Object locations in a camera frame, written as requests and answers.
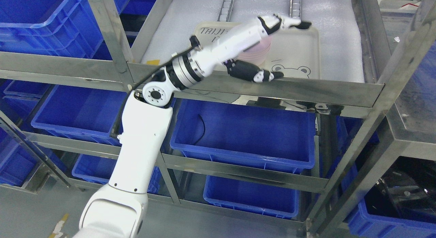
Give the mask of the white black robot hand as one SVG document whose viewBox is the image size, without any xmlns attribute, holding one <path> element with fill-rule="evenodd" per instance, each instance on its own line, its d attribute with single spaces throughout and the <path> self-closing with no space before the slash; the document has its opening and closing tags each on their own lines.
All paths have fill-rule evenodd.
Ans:
<svg viewBox="0 0 436 238">
<path fill-rule="evenodd" d="M 308 29 L 311 25 L 309 21 L 277 13 L 258 16 L 256 19 L 233 27 L 202 50 L 193 52 L 188 60 L 192 70 L 198 71 L 203 77 L 211 75 L 214 67 L 222 64 L 232 77 L 254 83 L 270 82 L 284 77 L 284 74 L 280 71 L 261 69 L 255 64 L 238 60 L 237 56 L 280 30 L 292 27 Z"/>
</svg>

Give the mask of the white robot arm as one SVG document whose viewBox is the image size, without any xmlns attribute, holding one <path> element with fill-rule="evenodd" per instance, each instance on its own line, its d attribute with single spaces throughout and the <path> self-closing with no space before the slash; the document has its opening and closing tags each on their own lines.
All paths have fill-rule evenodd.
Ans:
<svg viewBox="0 0 436 238">
<path fill-rule="evenodd" d="M 216 61 L 199 47 L 173 56 L 134 86 L 120 109 L 120 154 L 109 182 L 89 199 L 75 238 L 136 238 L 148 208 L 148 186 L 173 116 L 170 101 L 211 75 Z"/>
</svg>

